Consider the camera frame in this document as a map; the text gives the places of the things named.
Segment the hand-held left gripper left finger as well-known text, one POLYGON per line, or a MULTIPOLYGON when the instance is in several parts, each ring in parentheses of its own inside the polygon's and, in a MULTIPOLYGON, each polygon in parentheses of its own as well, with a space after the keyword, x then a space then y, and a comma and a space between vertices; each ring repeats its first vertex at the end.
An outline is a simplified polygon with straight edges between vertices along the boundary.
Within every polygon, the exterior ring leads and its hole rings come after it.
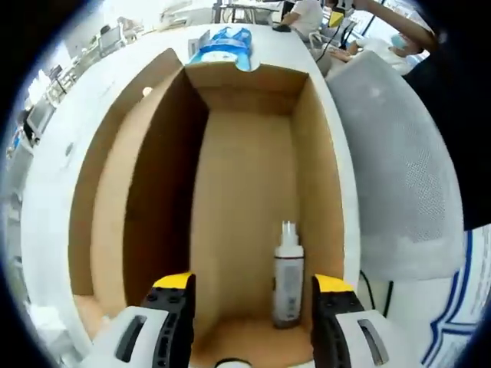
POLYGON ((95 338, 91 367, 187 367, 194 340, 196 277, 156 281, 139 306, 122 310, 95 338))

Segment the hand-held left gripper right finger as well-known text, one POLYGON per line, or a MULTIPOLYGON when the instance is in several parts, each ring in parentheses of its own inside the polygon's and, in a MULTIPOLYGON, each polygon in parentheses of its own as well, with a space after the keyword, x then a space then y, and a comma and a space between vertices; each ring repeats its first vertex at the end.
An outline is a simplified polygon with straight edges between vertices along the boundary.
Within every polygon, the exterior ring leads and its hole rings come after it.
POLYGON ((311 346, 316 367, 405 367, 407 343, 377 310, 366 310, 343 280, 311 278, 311 346))

